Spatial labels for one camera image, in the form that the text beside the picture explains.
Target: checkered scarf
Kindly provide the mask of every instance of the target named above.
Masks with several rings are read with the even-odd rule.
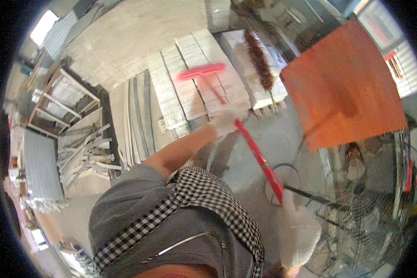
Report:
[[[167,199],[156,205],[143,218],[137,219],[128,228],[116,235],[94,256],[97,274],[114,264],[133,248],[142,238],[164,222],[178,208],[201,206],[216,213],[244,243],[253,255],[253,278],[261,276],[264,246],[261,232],[253,217],[235,198],[228,185],[205,170],[189,166],[179,169],[166,184],[176,183]]]

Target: workshop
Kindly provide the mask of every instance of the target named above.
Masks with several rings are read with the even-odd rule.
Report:
[[[2,178],[41,275],[394,270],[417,230],[417,57],[381,1],[38,14],[6,84]]]

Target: orange board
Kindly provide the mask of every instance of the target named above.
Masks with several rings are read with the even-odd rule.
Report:
[[[310,151],[407,125],[388,66],[355,20],[290,62],[281,78],[298,111]]]

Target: pink broom head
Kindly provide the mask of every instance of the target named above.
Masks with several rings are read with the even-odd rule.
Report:
[[[178,81],[186,81],[190,79],[197,79],[214,73],[221,73],[225,70],[225,64],[206,64],[200,67],[194,67],[178,74],[176,79]]]

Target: wooden pallet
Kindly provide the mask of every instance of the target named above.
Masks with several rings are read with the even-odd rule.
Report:
[[[281,101],[277,103],[277,107],[273,107],[273,105],[264,106],[263,108],[254,109],[253,112],[255,113],[256,117],[260,120],[264,119],[264,117],[270,117],[275,115],[275,113],[280,113],[283,109],[285,109],[286,103]]]

